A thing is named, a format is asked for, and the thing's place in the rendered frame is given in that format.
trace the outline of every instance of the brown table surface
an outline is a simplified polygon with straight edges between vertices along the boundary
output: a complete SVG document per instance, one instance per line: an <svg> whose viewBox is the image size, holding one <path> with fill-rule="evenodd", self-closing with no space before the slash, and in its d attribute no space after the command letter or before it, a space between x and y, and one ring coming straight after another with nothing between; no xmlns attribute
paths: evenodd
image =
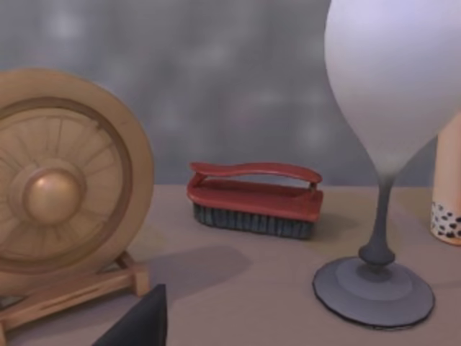
<svg viewBox="0 0 461 346"><path fill-rule="evenodd" d="M373 331L322 307L311 288L315 271L355 255L372 227L376 200L372 188L324 190L314 239L296 241L201 226L183 186L156 186L130 251L148 261L152 284L167 284L169 346L461 344L461 248L430 235L429 189L395 189L390 243L399 263L432 285L431 318L413 329ZM9 345L90 345L136 301L125 293L84 304L13 331Z"/></svg>

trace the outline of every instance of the beige cylinder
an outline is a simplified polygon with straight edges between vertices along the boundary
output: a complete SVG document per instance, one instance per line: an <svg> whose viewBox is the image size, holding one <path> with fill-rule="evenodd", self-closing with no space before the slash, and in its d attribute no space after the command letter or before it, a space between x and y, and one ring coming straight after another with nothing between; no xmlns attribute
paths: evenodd
<svg viewBox="0 0 461 346"><path fill-rule="evenodd" d="M461 113L438 136L431 232L461 246Z"/></svg>

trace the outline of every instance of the gray bristle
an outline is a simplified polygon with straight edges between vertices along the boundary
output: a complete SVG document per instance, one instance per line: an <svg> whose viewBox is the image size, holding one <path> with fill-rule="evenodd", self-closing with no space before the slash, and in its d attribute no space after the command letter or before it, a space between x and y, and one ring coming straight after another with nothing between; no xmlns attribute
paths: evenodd
<svg viewBox="0 0 461 346"><path fill-rule="evenodd" d="M208 208L194 203L194 217L206 226L233 229L283 238L309 239L313 224L241 211Z"/></svg>

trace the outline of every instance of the lamp base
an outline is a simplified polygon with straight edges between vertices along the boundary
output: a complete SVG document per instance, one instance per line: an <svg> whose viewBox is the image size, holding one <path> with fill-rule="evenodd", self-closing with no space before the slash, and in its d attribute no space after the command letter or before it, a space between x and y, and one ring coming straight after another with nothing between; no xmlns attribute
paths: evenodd
<svg viewBox="0 0 461 346"><path fill-rule="evenodd" d="M373 329L412 327L429 317L435 304L429 285L406 267L393 263L374 270L358 257L324 265L313 289L327 309Z"/></svg>

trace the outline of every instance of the gong rim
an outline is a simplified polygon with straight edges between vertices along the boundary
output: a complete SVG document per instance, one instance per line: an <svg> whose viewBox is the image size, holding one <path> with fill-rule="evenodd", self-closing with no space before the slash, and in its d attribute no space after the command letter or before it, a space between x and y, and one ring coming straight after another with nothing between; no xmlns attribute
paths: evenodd
<svg viewBox="0 0 461 346"><path fill-rule="evenodd" d="M50 280L102 269L114 261L144 222L153 193L153 157L144 130L114 95L73 75L45 68L0 73L0 125L28 110L62 110L91 118L114 141L122 165L122 187L111 222L100 237L74 254L27 264L0 259L0 295L24 294Z"/></svg>

